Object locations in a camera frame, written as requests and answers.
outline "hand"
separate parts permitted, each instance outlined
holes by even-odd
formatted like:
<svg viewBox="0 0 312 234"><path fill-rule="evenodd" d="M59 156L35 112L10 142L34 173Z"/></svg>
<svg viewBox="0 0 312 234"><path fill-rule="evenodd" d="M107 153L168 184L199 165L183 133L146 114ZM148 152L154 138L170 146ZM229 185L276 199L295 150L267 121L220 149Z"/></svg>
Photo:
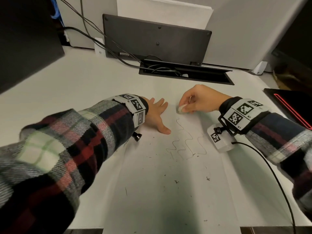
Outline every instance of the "hand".
<svg viewBox="0 0 312 234"><path fill-rule="evenodd" d="M219 110L221 104L229 98L231 97L208 86L195 85L183 94L179 106L187 104L182 112L212 112Z"/></svg>
<svg viewBox="0 0 312 234"><path fill-rule="evenodd" d="M145 116L145 124L147 126L157 128L159 132L163 134L169 135L171 133L171 130L169 130L167 127L164 126L164 124L162 123L162 119L160 117L160 115L167 109L168 102L164 103L165 99L163 98L160 99L157 103L154 103L155 102L154 98L151 98L151 100L148 100L147 98L144 99L149 105L149 111Z"/></svg>

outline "red led light strip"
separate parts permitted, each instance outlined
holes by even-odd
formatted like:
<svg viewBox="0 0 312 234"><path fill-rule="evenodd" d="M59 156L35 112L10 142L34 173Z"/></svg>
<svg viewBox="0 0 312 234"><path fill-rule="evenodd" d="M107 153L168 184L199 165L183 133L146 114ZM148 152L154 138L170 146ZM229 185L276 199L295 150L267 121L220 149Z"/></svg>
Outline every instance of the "red led light strip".
<svg viewBox="0 0 312 234"><path fill-rule="evenodd" d="M309 130L312 130L312 126L307 123L298 112L296 112L279 94L274 94L274 96L285 106L292 114Z"/></svg>

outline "white wall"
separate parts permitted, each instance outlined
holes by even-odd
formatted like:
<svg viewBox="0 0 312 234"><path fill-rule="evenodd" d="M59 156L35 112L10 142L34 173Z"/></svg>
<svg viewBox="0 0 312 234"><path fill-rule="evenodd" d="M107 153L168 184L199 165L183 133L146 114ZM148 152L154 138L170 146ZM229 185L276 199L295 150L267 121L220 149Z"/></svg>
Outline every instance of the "white wall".
<svg viewBox="0 0 312 234"><path fill-rule="evenodd" d="M67 0L80 11L79 0ZM85 17L103 29L102 14L117 15L116 0L83 0ZM207 25L213 32L204 63L253 69L267 57L304 0L179 0L214 9ZM82 20L57 0L65 26L84 30ZM99 33L88 28L93 37ZM72 46L93 48L92 41L69 31Z"/></svg>

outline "wristband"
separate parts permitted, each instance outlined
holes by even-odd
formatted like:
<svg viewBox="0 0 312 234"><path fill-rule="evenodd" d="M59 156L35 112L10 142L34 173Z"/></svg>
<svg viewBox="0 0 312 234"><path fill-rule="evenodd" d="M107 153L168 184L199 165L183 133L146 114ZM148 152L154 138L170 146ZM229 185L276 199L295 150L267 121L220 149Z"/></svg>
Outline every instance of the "wristband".
<svg viewBox="0 0 312 234"><path fill-rule="evenodd" d="M250 98L232 98L232 103L234 104L229 107L229 103L229 100L227 100L225 101L227 105L220 106L220 110L223 111L225 107L227 110L226 112L223 111L219 121L221 122L221 119L224 119L226 126L224 122L221 123L227 130L232 130L235 134L246 134L255 124L270 113L267 106Z"/></svg>
<svg viewBox="0 0 312 234"><path fill-rule="evenodd" d="M116 102L122 103L128 108L132 114L135 128L145 122L145 115L148 111L148 104L143 98L133 94L119 94L117 96L108 98L108 100L114 100Z"/></svg>

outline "left hand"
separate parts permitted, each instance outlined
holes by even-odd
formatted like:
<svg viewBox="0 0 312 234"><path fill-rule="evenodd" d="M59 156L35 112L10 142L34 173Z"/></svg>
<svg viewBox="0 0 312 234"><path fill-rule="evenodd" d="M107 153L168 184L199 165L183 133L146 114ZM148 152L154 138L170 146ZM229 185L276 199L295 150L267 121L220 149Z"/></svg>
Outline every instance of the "left hand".
<svg viewBox="0 0 312 234"><path fill-rule="evenodd" d="M154 98L148 100L145 97L142 97L146 100L149 105L149 111L145 116L145 124L157 128L160 133L169 135L171 130L164 126L160 115L167 109L168 102L165 102L165 99L160 99L157 103Z"/></svg>

